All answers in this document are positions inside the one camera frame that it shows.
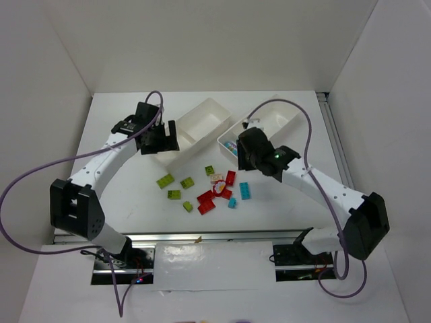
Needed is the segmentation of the cyan round printed lego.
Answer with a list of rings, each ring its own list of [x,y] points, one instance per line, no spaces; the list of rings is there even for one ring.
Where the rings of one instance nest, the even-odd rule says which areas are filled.
[[[235,156],[237,156],[237,146],[233,141],[226,141],[224,146]]]

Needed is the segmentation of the red lego brick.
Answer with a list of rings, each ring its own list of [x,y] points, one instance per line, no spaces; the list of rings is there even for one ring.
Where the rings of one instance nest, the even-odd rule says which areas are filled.
[[[232,170],[228,170],[228,172],[226,174],[226,185],[227,186],[233,186],[234,181],[235,181],[235,177],[236,177],[236,172],[232,171]]]
[[[214,198],[213,192],[211,190],[208,190],[206,192],[204,192],[203,194],[199,195],[197,197],[197,201],[199,202],[199,204],[204,203],[205,201],[210,201]]]
[[[222,192],[222,197],[223,197],[224,199],[230,200],[231,196],[232,196],[232,191],[231,191],[231,190],[229,190],[229,189],[227,189],[227,188],[225,188],[225,189],[223,190],[223,192]]]
[[[203,201],[199,206],[198,206],[198,211],[201,215],[204,215],[208,212],[210,212],[211,210],[213,210],[215,208],[215,204],[214,202],[209,199],[206,201]]]

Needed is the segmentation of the cyan long lego brick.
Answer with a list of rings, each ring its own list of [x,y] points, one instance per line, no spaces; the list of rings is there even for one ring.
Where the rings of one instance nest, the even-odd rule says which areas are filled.
[[[242,200],[251,199],[251,191],[248,182],[241,182],[239,184],[240,196]]]

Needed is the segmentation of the lime green long lego brick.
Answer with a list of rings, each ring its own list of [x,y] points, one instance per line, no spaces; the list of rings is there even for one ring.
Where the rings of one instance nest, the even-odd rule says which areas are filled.
[[[156,180],[156,184],[161,188],[165,188],[168,185],[172,184],[174,182],[174,177],[171,174],[167,174],[160,179]]]

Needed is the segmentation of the small cyan lego brick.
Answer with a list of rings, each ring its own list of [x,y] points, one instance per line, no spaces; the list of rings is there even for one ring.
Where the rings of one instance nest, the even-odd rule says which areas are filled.
[[[231,197],[230,200],[229,200],[229,202],[228,202],[228,207],[230,209],[235,209],[236,208],[236,204],[237,204],[236,199],[234,197]]]

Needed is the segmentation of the red flower lego piece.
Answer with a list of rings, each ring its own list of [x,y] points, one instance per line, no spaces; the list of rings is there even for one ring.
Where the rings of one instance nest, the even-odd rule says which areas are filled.
[[[220,197],[223,191],[226,189],[226,182],[224,180],[218,180],[213,185],[213,194],[216,197]]]

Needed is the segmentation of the small lime green lego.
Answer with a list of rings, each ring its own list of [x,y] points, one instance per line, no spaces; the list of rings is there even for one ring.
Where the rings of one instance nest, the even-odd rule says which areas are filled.
[[[185,201],[183,203],[183,207],[188,213],[190,213],[193,210],[193,205],[189,201]]]

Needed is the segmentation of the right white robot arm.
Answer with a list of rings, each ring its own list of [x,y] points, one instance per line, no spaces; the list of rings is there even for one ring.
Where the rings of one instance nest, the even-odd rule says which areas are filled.
[[[255,127],[239,135],[237,148],[240,170],[258,170],[329,210],[335,225],[304,230],[294,242],[301,251],[312,255],[346,251],[355,259],[366,260],[388,234],[389,219],[381,195],[365,195],[344,186],[307,165],[293,149],[275,148]]]

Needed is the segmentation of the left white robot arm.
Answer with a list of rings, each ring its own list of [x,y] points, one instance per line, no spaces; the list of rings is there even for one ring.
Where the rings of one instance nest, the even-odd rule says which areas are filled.
[[[163,122],[163,107],[140,102],[134,114],[116,123],[107,141],[80,171],[50,187],[51,225],[126,261],[136,251],[129,237],[106,222],[100,198],[108,183],[134,155],[177,151],[176,123]]]

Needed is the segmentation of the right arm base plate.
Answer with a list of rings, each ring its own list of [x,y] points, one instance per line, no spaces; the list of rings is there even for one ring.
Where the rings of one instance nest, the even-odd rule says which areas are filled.
[[[273,254],[269,261],[275,265],[275,280],[313,281],[319,276],[322,279],[335,279],[333,272],[333,257],[330,253],[319,255],[296,253],[293,244],[273,245]]]

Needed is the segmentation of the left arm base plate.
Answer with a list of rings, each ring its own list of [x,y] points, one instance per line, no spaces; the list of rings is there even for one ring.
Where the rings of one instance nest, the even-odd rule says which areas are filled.
[[[154,282],[154,256],[156,249],[141,248],[146,255],[145,260],[134,260],[131,264],[125,264],[111,258],[114,274],[118,285],[128,285],[134,280],[137,285],[151,285]],[[106,257],[100,250],[92,252],[81,250],[80,254],[93,260],[91,285],[112,285],[111,269]]]

